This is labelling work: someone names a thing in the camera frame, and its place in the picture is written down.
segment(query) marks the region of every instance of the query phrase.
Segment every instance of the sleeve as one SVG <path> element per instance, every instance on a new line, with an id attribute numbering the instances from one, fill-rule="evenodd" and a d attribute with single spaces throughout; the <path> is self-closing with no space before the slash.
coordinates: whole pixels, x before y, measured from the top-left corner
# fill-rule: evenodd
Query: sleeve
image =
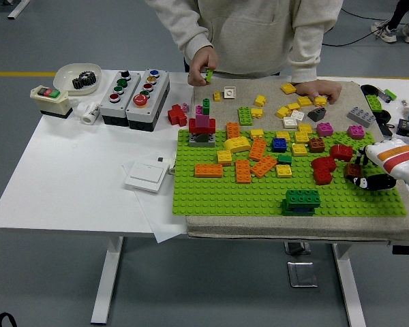
<path id="1" fill-rule="evenodd" d="M 183 56 L 191 60 L 204 46 L 212 46 L 209 31 L 198 24 L 200 10 L 194 0 L 146 0 L 170 31 Z"/>
<path id="2" fill-rule="evenodd" d="M 288 61 L 292 66 L 292 82 L 316 80 L 316 66 L 324 33 L 336 23 L 343 0 L 300 0 L 293 13 L 294 40 Z"/>

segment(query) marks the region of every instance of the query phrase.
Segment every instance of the table leg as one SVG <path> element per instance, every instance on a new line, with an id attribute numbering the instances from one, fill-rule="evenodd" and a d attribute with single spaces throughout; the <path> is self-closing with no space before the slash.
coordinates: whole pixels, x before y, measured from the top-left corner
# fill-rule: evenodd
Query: table leg
<path id="1" fill-rule="evenodd" d="M 342 294 L 346 303 L 348 324 L 350 327 L 366 327 L 350 257 L 348 256 L 350 247 L 351 245 L 347 244 L 332 245 L 339 280 L 341 281 Z"/>
<path id="2" fill-rule="evenodd" d="M 91 318 L 92 324 L 106 324 L 108 321 L 110 300 L 114 291 L 115 277 L 117 276 L 122 246 L 122 236 L 107 238 L 108 250 L 104 260 L 97 297 L 95 298 L 93 316 Z"/>

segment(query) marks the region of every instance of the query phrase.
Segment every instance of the green baseplate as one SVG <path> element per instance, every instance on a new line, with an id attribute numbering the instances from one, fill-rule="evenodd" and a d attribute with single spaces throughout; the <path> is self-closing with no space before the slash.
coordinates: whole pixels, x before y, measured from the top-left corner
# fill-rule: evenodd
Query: green baseplate
<path id="1" fill-rule="evenodd" d="M 265 153 L 277 159 L 278 155 L 291 155 L 290 145 L 294 142 L 294 132 L 289 132 L 291 142 L 285 153 L 273 153 L 271 141 L 275 131 L 264 131 L 267 141 Z M 242 131 L 242 136 L 250 140 L 249 132 Z M 177 141 L 177 162 L 173 214 L 187 216 L 282 216 L 282 200 L 289 189 L 316 189 L 320 194 L 321 205 L 316 209 L 316 216 L 327 217 L 403 217 L 405 206 L 396 188 L 388 191 L 366 191 L 344 178 L 343 161 L 335 160 L 337 168 L 332 172 L 333 180 L 329 185 L 315 184 L 311 161 L 318 157 L 329 156 L 330 148 L 335 144 L 351 145 L 353 152 L 362 146 L 374 143 L 371 133 L 364 139 L 353 140 L 346 132 L 335 132 L 323 138 L 326 150 L 323 153 L 310 153 L 307 156 L 292 156 L 292 177 L 277 178 L 275 169 L 262 178 L 252 175 L 251 184 L 237 184 L 234 162 L 248 159 L 249 151 L 232 154 L 233 164 L 224 166 L 222 178 L 196 178 L 196 164 L 216 164 L 217 151 L 224 150 L 226 131 L 216 131 L 215 148 L 191 147 L 188 145 L 189 132 L 179 130 Z M 310 138 L 317 138 L 314 133 Z M 256 162 L 250 160 L 250 167 Z M 383 173 L 372 163 L 363 167 L 365 176 Z"/>

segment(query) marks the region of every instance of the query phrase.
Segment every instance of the white hoodie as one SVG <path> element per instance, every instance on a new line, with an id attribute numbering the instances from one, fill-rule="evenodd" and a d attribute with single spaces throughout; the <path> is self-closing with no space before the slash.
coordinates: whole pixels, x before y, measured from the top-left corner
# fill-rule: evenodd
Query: white hoodie
<path id="1" fill-rule="evenodd" d="M 316 80 L 323 35 L 343 0 L 146 0 L 190 63 L 213 46 L 217 71 L 262 77 L 292 66 L 292 82 Z"/>

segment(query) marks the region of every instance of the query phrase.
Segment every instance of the black strap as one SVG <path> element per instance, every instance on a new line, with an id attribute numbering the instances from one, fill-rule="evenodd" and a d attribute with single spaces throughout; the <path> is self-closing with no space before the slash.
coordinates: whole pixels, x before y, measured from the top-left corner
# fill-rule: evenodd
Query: black strap
<path id="1" fill-rule="evenodd" d="M 16 325 L 14 317 L 10 313 L 7 313 L 7 312 L 0 313 L 0 327 L 2 327 L 1 323 L 3 322 L 3 319 L 5 319 L 5 317 L 9 318 L 9 321 L 11 322 L 12 327 L 18 327 Z"/>

